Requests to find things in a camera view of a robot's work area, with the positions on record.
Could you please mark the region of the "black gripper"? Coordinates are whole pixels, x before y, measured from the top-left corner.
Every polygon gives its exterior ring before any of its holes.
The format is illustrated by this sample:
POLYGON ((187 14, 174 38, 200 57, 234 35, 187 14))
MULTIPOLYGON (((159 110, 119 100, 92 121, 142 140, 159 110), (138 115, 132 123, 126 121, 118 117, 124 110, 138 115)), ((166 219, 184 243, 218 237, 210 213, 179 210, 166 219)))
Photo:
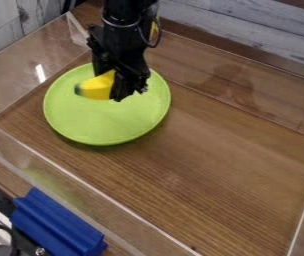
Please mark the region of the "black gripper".
POLYGON ((104 18, 103 25, 88 25, 93 73, 100 76, 110 71, 114 76, 110 99, 118 102, 148 89, 144 52, 152 47, 151 26, 151 18, 135 18, 128 23, 104 18))

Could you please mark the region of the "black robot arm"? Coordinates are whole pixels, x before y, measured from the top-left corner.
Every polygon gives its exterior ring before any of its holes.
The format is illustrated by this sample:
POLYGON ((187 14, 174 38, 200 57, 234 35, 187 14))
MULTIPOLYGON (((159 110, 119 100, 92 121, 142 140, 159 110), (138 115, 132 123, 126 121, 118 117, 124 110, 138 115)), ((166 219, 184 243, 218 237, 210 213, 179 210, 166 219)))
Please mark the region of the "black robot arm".
POLYGON ((118 102, 148 88, 144 52, 162 40, 158 12, 159 0, 104 0, 103 25, 88 25, 93 74, 114 71, 110 99, 118 102))

